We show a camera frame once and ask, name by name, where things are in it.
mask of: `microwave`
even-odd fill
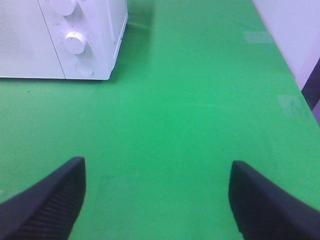
[[[127,0],[0,0],[0,77],[108,80]]]

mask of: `white knob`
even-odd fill
[[[76,6],[77,0],[50,0],[50,5],[53,10],[63,16],[71,15]]]
[[[72,54],[81,54],[87,45],[87,40],[80,32],[69,32],[64,41],[64,47]]]

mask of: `green surface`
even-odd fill
[[[0,81],[0,202],[73,156],[87,192],[71,240],[238,240],[244,160],[320,209],[319,127],[249,0],[128,0],[109,81]]]

